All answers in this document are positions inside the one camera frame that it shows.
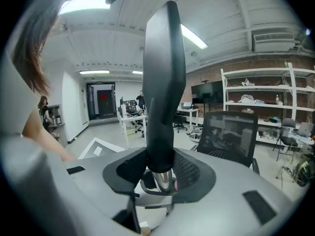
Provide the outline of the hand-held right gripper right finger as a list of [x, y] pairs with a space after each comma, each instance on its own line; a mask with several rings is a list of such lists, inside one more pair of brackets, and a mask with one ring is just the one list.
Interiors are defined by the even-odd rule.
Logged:
[[[213, 169], [213, 188], [199, 201], [175, 203], [167, 218], [152, 232], [154, 236], [270, 236], [283, 225], [292, 201], [273, 184], [248, 167], [186, 149], [176, 149], [193, 163]], [[246, 200], [257, 192], [274, 216], [261, 223]]]

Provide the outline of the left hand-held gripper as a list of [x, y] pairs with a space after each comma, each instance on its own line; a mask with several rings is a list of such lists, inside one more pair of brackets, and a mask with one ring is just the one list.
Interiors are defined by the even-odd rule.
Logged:
[[[86, 159], [90, 157], [99, 157], [103, 155], [113, 154], [124, 151], [125, 148], [111, 144], [99, 138], [93, 138], [87, 147], [80, 154], [78, 159]], [[138, 207], [144, 207], [145, 209], [157, 209], [169, 207], [172, 205], [173, 190], [169, 192], [154, 191], [156, 188], [155, 179], [152, 172], [145, 172], [140, 179], [140, 185], [142, 190], [151, 195], [160, 197], [139, 197], [135, 198], [135, 205]]]

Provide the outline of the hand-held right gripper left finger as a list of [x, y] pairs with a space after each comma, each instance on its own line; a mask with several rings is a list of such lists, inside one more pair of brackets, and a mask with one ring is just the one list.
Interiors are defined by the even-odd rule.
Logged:
[[74, 182], [74, 225], [80, 236], [139, 236], [136, 203], [146, 170], [144, 147], [66, 162]]

